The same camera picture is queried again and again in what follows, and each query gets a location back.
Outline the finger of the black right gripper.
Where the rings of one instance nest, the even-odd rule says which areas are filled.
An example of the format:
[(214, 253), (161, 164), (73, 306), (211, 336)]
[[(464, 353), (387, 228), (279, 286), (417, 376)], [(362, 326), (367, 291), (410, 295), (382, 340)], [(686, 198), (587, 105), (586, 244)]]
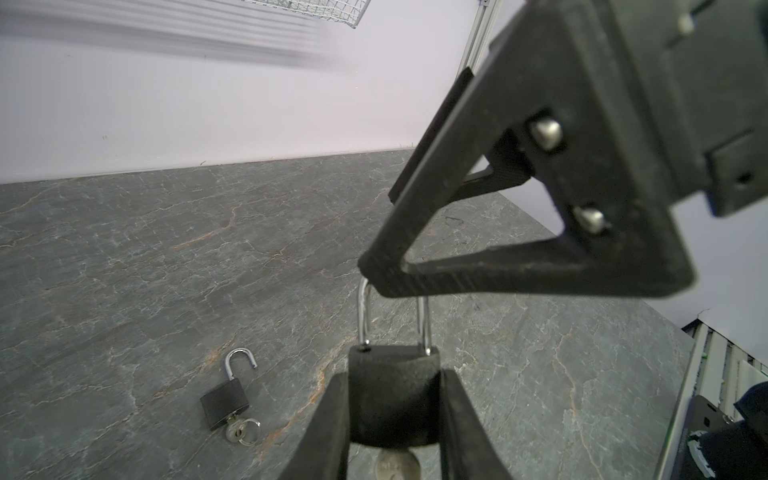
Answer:
[(590, 105), (589, 8), (594, 1), (529, 1), (491, 43), (474, 72), (485, 112), (514, 131), (534, 176), (500, 190), (543, 223), (547, 237), (415, 261), (408, 252), (449, 204), (392, 203), (361, 256), (361, 273), (384, 296), (469, 292), (665, 297), (689, 287), (692, 262), (670, 211), (610, 218), (588, 202), (602, 180), (603, 141)]
[(449, 204), (526, 183), (534, 168), (514, 131), (483, 110), (482, 85), (463, 69), (389, 191), (392, 203)]

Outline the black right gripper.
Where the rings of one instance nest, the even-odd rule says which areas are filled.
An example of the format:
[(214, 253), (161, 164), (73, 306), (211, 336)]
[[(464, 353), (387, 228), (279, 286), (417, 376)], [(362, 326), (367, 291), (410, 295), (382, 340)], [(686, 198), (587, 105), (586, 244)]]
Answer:
[(594, 1), (590, 105), (603, 146), (588, 202), (663, 217), (704, 192), (718, 217), (767, 194), (767, 5)]

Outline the small black padlock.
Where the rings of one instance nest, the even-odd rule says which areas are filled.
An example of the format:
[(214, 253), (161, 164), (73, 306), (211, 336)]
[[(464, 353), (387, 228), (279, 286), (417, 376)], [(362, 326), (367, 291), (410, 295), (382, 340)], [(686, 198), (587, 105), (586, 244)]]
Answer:
[(224, 358), (226, 381), (200, 398), (204, 417), (211, 431), (222, 427), (230, 418), (243, 413), (250, 406), (242, 383), (232, 368), (232, 358), (237, 354), (243, 354), (253, 369), (258, 367), (253, 353), (247, 348), (239, 347), (227, 353)]

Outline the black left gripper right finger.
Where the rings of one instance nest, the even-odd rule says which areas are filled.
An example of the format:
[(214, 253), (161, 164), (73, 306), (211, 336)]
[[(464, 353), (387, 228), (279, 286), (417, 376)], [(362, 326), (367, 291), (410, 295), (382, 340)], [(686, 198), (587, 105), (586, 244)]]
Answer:
[(439, 445), (442, 479), (512, 479), (454, 370), (441, 371)]

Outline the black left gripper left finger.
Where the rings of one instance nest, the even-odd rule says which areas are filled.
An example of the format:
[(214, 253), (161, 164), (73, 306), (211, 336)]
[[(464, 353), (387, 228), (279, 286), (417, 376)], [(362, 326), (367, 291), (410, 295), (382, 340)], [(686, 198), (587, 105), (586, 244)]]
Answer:
[(279, 479), (346, 479), (349, 447), (348, 375), (338, 373), (331, 378)]

